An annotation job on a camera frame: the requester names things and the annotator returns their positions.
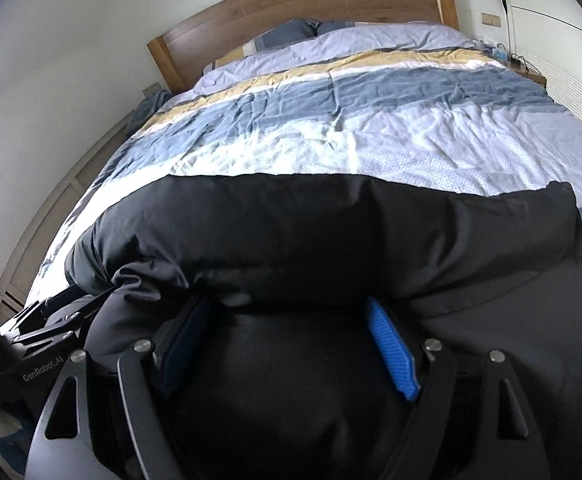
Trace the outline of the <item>dark blue cloth pile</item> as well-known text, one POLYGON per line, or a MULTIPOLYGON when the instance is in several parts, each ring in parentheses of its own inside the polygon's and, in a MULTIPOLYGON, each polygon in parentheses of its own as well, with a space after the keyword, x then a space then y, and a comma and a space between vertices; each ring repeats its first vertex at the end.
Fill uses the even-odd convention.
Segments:
POLYGON ((167 101, 172 99, 172 96, 172 92, 163 89, 145 96, 142 102, 134 109, 130 119, 128 119, 125 127, 125 136, 129 138, 135 134, 167 101))

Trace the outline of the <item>black puffer jacket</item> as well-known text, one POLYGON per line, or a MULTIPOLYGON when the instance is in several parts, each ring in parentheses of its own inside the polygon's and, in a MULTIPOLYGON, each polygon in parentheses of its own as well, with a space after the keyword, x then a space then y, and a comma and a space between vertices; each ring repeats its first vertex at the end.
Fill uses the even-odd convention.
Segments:
POLYGON ((187 479, 385 479, 405 398, 368 328, 391 319, 510 359, 547 479, 582 479, 582 215, 572 188, 492 197, 375 178, 165 177, 69 252, 105 300, 85 348, 104 370, 183 309, 154 405, 187 479))

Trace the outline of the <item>wooden headboard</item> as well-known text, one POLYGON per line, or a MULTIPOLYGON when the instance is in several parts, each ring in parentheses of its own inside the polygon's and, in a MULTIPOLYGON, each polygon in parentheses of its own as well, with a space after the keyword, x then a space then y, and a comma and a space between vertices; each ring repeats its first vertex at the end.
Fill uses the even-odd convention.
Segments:
POLYGON ((224 0, 163 32, 147 48, 167 88, 181 93, 195 85, 207 64, 293 18, 459 27, 455 0, 224 0))

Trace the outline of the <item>beige wall socket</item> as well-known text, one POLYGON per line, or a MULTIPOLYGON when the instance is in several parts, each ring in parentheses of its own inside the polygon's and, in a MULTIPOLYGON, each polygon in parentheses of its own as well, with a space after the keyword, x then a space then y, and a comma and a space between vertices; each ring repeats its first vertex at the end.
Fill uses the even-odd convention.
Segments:
POLYGON ((489 13, 482 13, 481 14, 481 22, 485 26, 490 27, 501 27, 501 18, 499 15, 496 14, 489 14, 489 13))

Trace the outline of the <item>white wardrobe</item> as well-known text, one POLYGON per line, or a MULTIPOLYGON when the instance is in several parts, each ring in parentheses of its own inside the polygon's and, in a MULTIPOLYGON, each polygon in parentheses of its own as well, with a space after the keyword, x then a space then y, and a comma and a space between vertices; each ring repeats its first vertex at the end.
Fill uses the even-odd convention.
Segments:
POLYGON ((504 0, 514 54, 582 121, 582 7, 576 0, 504 0))

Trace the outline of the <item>striped duvet cover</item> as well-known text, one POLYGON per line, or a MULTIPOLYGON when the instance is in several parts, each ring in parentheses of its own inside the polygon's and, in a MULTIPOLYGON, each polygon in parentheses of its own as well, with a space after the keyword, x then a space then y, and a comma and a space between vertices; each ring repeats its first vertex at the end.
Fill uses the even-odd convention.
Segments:
POLYGON ((571 185, 582 207, 582 122, 474 50, 369 50, 203 77, 106 163, 60 226, 29 292, 66 287, 64 261, 110 206, 166 176, 364 174, 492 196, 571 185))

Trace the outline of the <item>lavender bed sheet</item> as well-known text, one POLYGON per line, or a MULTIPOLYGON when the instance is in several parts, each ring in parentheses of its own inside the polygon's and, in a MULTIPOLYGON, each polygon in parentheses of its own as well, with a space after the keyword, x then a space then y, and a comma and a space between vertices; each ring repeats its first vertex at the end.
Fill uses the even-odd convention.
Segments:
POLYGON ((475 48, 462 32, 442 24, 364 24, 334 29, 289 46, 257 52, 203 75, 192 89, 175 96, 177 103, 225 90, 255 76, 346 58, 371 50, 432 52, 475 48))

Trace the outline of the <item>grey blue pillow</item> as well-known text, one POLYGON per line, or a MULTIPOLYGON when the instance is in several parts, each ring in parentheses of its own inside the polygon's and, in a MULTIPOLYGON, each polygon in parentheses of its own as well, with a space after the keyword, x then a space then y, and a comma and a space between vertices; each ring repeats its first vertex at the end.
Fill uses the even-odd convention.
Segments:
POLYGON ((284 47, 297 44, 305 40, 314 39, 320 35, 333 32, 341 28, 354 27, 354 22, 346 21, 327 21, 320 22, 315 20, 305 20, 305 18, 293 18, 293 20, 286 21, 267 32, 263 32, 259 36, 249 40, 242 46, 236 47, 223 56, 207 64, 203 70, 203 74, 209 73, 211 70, 216 70, 221 66, 225 66, 233 61, 242 60, 256 53, 279 50, 284 47))

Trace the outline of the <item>wooden nightstand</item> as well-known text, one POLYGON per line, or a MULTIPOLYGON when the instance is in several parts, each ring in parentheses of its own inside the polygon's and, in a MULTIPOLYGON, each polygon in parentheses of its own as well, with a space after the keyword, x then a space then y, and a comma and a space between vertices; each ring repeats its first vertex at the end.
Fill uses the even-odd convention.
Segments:
POLYGON ((546 77, 532 64, 526 62, 524 58, 510 58, 507 62, 509 70, 513 70, 521 77, 534 81, 539 84, 544 90, 547 89, 546 77))

